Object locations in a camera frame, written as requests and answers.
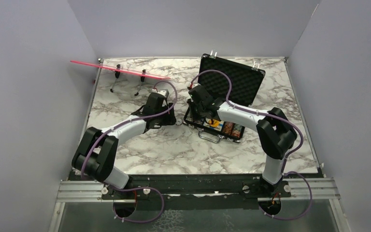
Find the orange big blind button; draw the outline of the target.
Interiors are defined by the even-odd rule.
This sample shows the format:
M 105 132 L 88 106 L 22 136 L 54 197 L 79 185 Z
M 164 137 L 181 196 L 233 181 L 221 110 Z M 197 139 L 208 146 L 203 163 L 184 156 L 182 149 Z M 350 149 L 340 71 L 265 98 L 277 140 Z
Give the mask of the orange big blind button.
M 211 127 L 218 127 L 220 125 L 220 121 L 215 119 L 211 119 L 210 122 Z

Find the white one poker chip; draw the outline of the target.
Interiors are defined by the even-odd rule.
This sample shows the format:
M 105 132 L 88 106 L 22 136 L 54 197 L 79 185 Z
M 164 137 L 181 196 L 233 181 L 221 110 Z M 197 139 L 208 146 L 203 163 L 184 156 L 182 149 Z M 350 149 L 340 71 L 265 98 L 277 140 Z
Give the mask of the white one poker chip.
M 176 125 L 176 126 L 181 126 L 181 125 L 183 125 L 183 120 L 182 120 L 182 119 L 177 119 L 176 122 L 175 122 L 175 125 Z

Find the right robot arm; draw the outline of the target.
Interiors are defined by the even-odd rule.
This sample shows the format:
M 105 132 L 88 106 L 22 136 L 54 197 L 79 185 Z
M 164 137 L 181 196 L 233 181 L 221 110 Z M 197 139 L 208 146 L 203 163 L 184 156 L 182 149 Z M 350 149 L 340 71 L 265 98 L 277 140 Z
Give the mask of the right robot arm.
M 215 99 L 203 86 L 193 87 L 188 93 L 199 115 L 232 122 L 258 134 L 261 147 L 267 155 L 259 190 L 267 197 L 275 194 L 283 178 L 286 158 L 293 152 L 296 139 L 303 138 L 298 127 L 276 107 L 269 111 L 256 110 L 233 103 L 228 98 Z

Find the blue yellow card deck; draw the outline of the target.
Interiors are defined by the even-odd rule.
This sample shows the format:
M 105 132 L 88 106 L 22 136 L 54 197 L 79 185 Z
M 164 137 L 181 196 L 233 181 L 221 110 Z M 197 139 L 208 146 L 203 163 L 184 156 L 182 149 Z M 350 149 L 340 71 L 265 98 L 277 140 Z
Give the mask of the blue yellow card deck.
M 203 126 L 206 126 L 216 131 L 221 131 L 224 126 L 224 121 L 218 121 L 215 119 L 205 119 Z

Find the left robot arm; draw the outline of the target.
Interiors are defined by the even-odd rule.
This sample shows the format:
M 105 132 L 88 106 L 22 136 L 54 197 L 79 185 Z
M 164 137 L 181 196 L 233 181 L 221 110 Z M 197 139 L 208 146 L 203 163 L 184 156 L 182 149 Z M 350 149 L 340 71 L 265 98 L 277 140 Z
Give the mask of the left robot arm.
M 173 103 L 168 102 L 168 90 L 152 92 L 146 104 L 133 112 L 125 121 L 109 128 L 86 129 L 71 161 L 81 174 L 114 186 L 120 198 L 132 194 L 129 176 L 115 167 L 117 148 L 129 139 L 162 126 L 175 125 Z

